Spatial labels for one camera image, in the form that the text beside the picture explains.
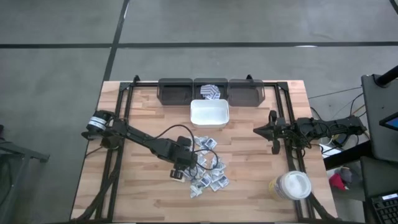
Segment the dark plastic bin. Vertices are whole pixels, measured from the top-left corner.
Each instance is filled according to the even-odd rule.
[[[157,98],[162,105],[190,105],[192,95],[190,78],[161,78],[158,82]]]
[[[259,106],[266,98],[261,80],[231,79],[228,94],[231,106]]]
[[[220,99],[228,99],[228,80],[226,78],[196,78],[193,81],[193,98],[204,100],[200,94],[200,87],[203,85],[216,85],[220,91]]]

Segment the white container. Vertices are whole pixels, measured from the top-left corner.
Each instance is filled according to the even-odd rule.
[[[269,183],[269,192],[275,200],[301,200],[311,193],[308,176],[299,171],[290,171]]]
[[[226,100],[192,100],[191,122],[196,128],[223,128],[229,121]]]

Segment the table leg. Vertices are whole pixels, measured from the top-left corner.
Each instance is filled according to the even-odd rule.
[[[330,170],[332,168],[342,166],[343,164],[357,161],[361,156],[367,156],[370,158],[374,157],[370,141],[366,141],[352,147],[351,149],[347,149],[341,153],[324,158],[323,161],[325,163],[326,170]]]

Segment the keyboard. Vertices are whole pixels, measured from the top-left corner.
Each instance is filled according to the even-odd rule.
[[[398,193],[373,197],[371,201],[379,223],[398,223]]]

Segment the black stand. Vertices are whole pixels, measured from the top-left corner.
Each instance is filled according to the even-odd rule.
[[[325,163],[326,170],[330,170],[349,162],[358,161],[362,156],[374,158],[370,141],[366,141],[352,147],[351,149],[347,149],[341,153],[324,158],[323,161]]]
[[[4,126],[0,126],[0,136],[3,128]],[[24,147],[19,147],[12,142],[4,140],[4,138],[0,138],[0,151],[6,152],[5,154],[0,154],[0,158],[4,157],[4,160],[8,163],[10,163],[9,160],[13,158],[15,162],[12,164],[17,166],[14,171],[14,169],[11,168],[14,166],[12,166],[11,163],[9,165],[9,175],[15,178],[12,178],[10,188],[4,196],[6,197],[4,203],[0,207],[0,224],[7,224],[11,223],[12,210],[14,209],[18,191],[21,188],[22,181],[29,167],[30,158],[38,159],[40,162],[47,162],[50,156]]]

